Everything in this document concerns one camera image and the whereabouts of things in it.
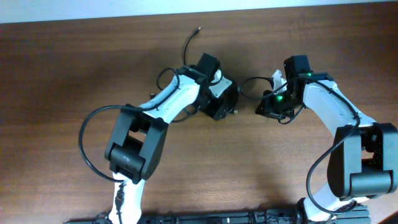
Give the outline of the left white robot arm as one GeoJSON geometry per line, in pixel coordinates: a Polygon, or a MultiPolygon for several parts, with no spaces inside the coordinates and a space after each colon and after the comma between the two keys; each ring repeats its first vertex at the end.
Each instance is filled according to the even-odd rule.
{"type": "Polygon", "coordinates": [[[114,178],[114,202],[105,223],[137,223],[144,184],[159,165],[169,124],[183,109],[194,106],[214,120],[230,113],[238,100],[236,82],[220,61],[203,54],[196,65],[175,70],[170,84],[139,107],[121,109],[104,157],[114,178]]]}

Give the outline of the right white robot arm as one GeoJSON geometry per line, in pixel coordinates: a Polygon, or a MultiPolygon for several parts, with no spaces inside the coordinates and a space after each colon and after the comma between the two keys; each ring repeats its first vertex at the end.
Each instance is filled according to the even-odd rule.
{"type": "Polygon", "coordinates": [[[328,160],[326,184],[291,210],[268,210],[267,223],[369,223],[363,203],[397,190],[397,128],[362,113],[329,74],[310,68],[305,55],[286,59],[269,82],[258,115],[289,124],[308,108],[334,141],[322,155],[328,160]]]}

